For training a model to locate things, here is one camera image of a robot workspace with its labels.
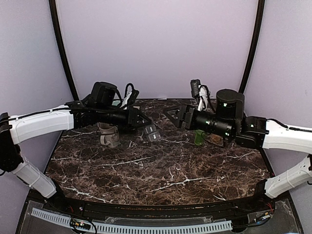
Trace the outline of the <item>grey weekly pill organizer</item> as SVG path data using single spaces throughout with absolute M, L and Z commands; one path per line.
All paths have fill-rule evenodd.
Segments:
M 154 124 L 145 126 L 143 130 L 149 142 L 155 142 L 161 139 L 161 135 Z

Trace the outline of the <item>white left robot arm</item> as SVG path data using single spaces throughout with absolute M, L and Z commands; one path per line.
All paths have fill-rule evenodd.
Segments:
M 147 126 L 152 121 L 133 104 L 139 92 L 133 89 L 120 103 L 113 105 L 119 90 L 113 84 L 96 82 L 92 91 L 82 100 L 67 102 L 58 107 L 25 114 L 0 116 L 0 169 L 12 173 L 43 197 L 50 205 L 63 213 L 69 202 L 63 198 L 56 182 L 47 177 L 20 152 L 19 144 L 49 133 L 80 129 L 96 123 L 112 124 L 130 129 Z

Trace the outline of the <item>green pill bottle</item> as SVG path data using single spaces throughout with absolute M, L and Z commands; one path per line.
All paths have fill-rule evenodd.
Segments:
M 194 139 L 194 144 L 196 146 L 202 146 L 204 144 L 204 136 L 205 136 L 205 132 L 202 130 L 195 130 L 195 139 Z

